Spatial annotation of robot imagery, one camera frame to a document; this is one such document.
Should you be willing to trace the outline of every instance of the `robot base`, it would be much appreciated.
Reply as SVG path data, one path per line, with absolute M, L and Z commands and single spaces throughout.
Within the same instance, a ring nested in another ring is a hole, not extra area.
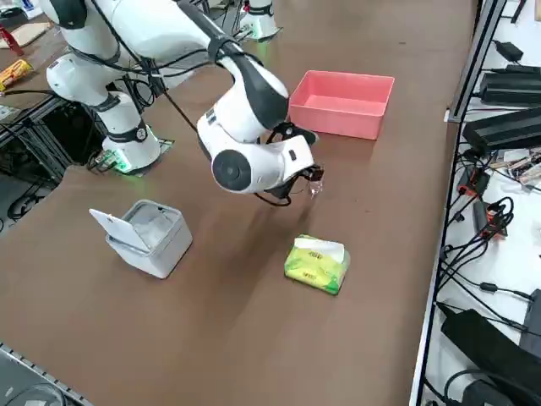
M 252 15 L 246 13 L 240 21 L 240 27 L 242 30 L 252 31 L 246 39 L 259 42 L 268 41 L 281 30 L 281 28 L 276 27 L 274 17 L 267 14 Z
M 148 125 L 146 131 L 148 135 L 143 142 L 115 142 L 109 138 L 103 140 L 103 150 L 110 151 L 117 162 L 115 170 L 130 173 L 148 167 L 160 157 L 160 141 Z

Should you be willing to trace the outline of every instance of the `white box with lid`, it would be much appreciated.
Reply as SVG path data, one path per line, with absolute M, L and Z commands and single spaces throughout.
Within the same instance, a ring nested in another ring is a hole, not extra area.
M 131 266 L 164 279 L 192 244 L 182 213 L 151 200 L 139 200 L 122 217 L 90 209 L 107 231 L 106 241 Z

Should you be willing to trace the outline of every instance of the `open lid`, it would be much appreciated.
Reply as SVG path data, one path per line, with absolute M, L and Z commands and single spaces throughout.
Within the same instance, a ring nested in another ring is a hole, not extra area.
M 114 239 L 127 245 L 131 245 L 138 250 L 143 250 L 145 252 L 150 251 L 150 247 L 137 234 L 134 226 L 129 222 L 95 209 L 89 209 L 89 212 Z

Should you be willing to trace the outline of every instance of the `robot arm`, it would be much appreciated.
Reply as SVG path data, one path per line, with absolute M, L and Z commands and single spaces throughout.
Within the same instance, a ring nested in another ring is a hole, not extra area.
M 195 6 L 171 0 L 41 2 L 47 15 L 62 27 L 67 42 L 80 51 L 79 55 L 95 55 L 124 66 L 129 58 L 115 37 L 107 36 L 107 27 L 104 33 L 95 5 L 128 47 L 141 57 L 171 60 L 196 44 L 207 50 L 212 62 L 232 74 L 234 85 L 197 123 L 200 144 L 211 160 L 216 182 L 223 189 L 254 193 L 280 188 L 314 166 L 309 143 L 315 142 L 316 136 L 293 125 L 283 141 L 259 144 L 265 132 L 286 120 L 287 89 Z M 121 149 L 125 157 L 138 155 L 138 160 L 146 163 L 140 158 L 148 155 L 146 164 L 153 162 L 157 158 L 157 141 L 146 133 L 131 99 L 105 89 L 115 75 L 117 79 L 122 73 L 79 55 L 69 54 L 49 67 L 47 78 L 51 87 L 60 96 L 93 107 L 110 132 L 109 143 L 112 140 L 113 148 Z M 131 167 L 140 167 L 142 163 Z

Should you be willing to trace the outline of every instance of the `metal frame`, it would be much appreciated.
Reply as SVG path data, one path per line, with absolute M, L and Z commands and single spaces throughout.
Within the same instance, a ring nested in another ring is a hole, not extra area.
M 43 123 L 42 119 L 52 110 L 67 103 L 64 99 L 50 96 L 44 101 L 32 107 L 27 113 L 23 113 L 10 124 L 17 124 L 18 128 L 9 131 L 0 131 L 0 148 L 6 145 L 13 138 L 19 139 L 25 148 L 38 160 L 47 170 L 51 178 L 60 183 L 66 168 L 73 164 L 71 157 L 60 145 L 56 137 Z M 33 128 L 23 125 L 25 120 L 37 123 Z
M 467 55 L 466 65 L 462 70 L 458 89 L 449 108 L 448 121 L 450 123 L 461 123 L 464 119 L 467 105 L 481 73 L 484 59 L 506 2 L 507 0 L 486 0 L 481 10 L 479 22 L 473 34 L 472 46 Z
M 68 397 L 70 400 L 75 402 L 75 404 L 82 405 L 82 406 L 92 406 L 92 403 L 90 403 L 88 399 L 86 399 L 84 396 L 74 391 L 71 387 L 64 385 L 54 376 L 52 376 L 51 374 L 48 374 L 42 368 L 38 367 L 36 364 L 26 359 L 23 355 L 16 353 L 10 347 L 8 347 L 6 344 L 2 342 L 0 342 L 0 351 L 3 352 L 8 358 L 18 363 L 19 365 L 22 365 L 28 368 L 29 370 L 31 370 L 32 372 L 40 376 L 42 379 L 45 379 L 46 381 L 51 383 L 53 386 L 57 387 L 59 390 L 63 392 L 63 394 L 66 397 Z
M 434 301 L 435 296 L 437 294 L 436 292 L 436 286 L 440 283 L 440 274 L 438 273 L 438 270 L 440 269 L 440 252 L 441 248 L 443 246 L 443 243 L 445 242 L 445 236 L 447 235 L 447 223 L 449 222 L 449 206 L 451 204 L 451 198 L 452 198 L 452 185 L 455 183 L 455 167 L 457 165 L 457 154 L 459 141 L 460 141 L 460 133 L 461 133 L 461 125 L 456 126 L 456 140 L 455 140 L 455 148 L 453 150 L 453 160 L 452 164 L 449 168 L 449 187 L 447 188 L 447 196 L 445 198 L 445 207 L 443 208 L 443 219 L 440 226 L 440 239 L 438 239 L 438 250 L 436 251 L 436 254 L 434 256 L 434 264 L 432 268 L 432 276 L 430 278 L 430 285 L 429 285 L 429 294 L 424 310 L 424 319 L 423 319 L 423 327 L 421 330 L 421 339 L 419 340 L 419 347 L 417 352 L 417 362 L 415 364 L 415 372 L 413 373 L 413 383 L 412 383 L 412 389 L 410 392 L 410 398 L 409 398 L 409 406 L 419 406 L 422 400 L 422 394 L 423 394 L 423 378 L 424 373 L 426 371 L 426 364 L 429 357 L 429 344 L 430 344 L 430 335 L 432 333 L 432 325 L 434 323 Z
M 454 150 L 454 159 L 451 165 L 450 173 L 450 186 L 447 190 L 446 206 L 444 208 L 444 222 L 441 225 L 440 231 L 440 246 L 434 259 L 434 267 L 432 270 L 432 277 L 430 278 L 429 296 L 425 306 L 423 328 L 421 331 L 421 339 L 419 342 L 417 363 L 415 365 L 415 372 L 413 374 L 412 390 L 410 392 L 409 405 L 417 406 L 422 400 L 423 394 L 423 378 L 426 371 L 426 364 L 429 356 L 429 342 L 432 332 L 432 325 L 434 322 L 434 300 L 436 290 L 435 287 L 439 282 L 438 269 L 440 266 L 440 248 L 445 241 L 447 233 L 447 221 L 448 221 L 448 207 L 451 203 L 451 185 L 454 183 L 456 165 L 456 151 L 458 149 L 458 141 L 460 139 L 460 132 L 462 121 L 466 115 L 467 106 L 470 102 L 473 89 L 477 84 L 481 68 L 484 64 L 487 51 L 489 50 L 492 38 L 500 21 L 501 14 L 503 12 L 506 0 L 486 0 L 481 13 L 479 15 L 478 23 L 475 27 L 473 34 L 472 46 L 470 47 L 469 54 L 467 55 L 466 65 L 462 70 L 460 80 L 458 82 L 457 91 L 453 97 L 453 102 L 449 109 L 448 122 L 457 123 L 456 131 L 456 143 Z

